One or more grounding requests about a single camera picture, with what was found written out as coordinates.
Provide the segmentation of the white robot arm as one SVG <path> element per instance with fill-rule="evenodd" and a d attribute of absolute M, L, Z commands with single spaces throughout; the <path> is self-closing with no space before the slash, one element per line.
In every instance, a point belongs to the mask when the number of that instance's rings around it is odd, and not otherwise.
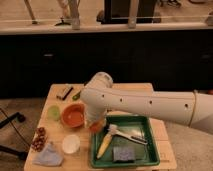
<path fill-rule="evenodd" d="M 213 135 L 213 95 L 198 92 L 134 91 L 113 88 L 106 72 L 96 73 L 81 90 L 90 126 L 113 109 L 170 121 Z"/>

